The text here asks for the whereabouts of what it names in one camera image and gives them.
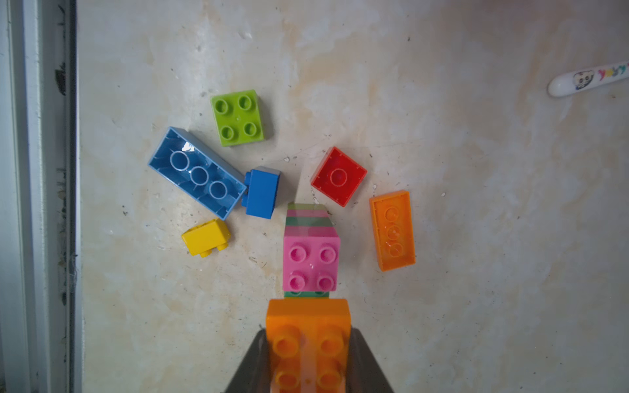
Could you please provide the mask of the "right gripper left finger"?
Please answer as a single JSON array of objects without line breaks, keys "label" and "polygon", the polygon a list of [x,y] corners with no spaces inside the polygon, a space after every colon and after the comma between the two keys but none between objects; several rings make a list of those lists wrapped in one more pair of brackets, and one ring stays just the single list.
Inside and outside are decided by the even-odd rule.
[{"label": "right gripper left finger", "polygon": [[268,342],[265,329],[254,337],[226,393],[268,393]]}]

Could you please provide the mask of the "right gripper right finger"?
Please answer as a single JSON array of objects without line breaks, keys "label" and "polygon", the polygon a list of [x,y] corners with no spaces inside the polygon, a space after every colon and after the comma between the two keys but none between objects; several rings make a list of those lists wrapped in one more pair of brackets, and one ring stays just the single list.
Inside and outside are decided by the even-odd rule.
[{"label": "right gripper right finger", "polygon": [[348,391],[353,393],[393,393],[383,370],[361,331],[351,330],[348,354]]}]

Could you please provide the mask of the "orange long lego brick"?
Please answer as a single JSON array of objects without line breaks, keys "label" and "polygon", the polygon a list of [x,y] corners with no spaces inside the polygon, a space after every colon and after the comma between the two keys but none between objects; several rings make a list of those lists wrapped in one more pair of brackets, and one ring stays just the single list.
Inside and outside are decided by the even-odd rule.
[{"label": "orange long lego brick", "polygon": [[378,266],[383,272],[416,263],[410,193],[405,190],[370,198]]}]

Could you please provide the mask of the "lime green lego brick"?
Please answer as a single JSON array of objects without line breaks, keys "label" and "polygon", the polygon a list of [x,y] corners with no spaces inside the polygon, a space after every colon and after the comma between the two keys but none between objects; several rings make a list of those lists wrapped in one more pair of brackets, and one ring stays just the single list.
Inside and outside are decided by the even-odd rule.
[{"label": "lime green lego brick", "polygon": [[294,211],[327,211],[325,205],[321,204],[308,204],[308,203],[295,203],[291,202],[288,204],[289,210]]}]

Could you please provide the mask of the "magenta lego brick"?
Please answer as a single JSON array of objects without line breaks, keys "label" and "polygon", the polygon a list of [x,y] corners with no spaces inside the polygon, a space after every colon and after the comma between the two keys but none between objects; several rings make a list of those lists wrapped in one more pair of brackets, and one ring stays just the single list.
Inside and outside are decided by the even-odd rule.
[{"label": "magenta lego brick", "polygon": [[326,210],[287,210],[288,217],[294,218],[329,218]]}]

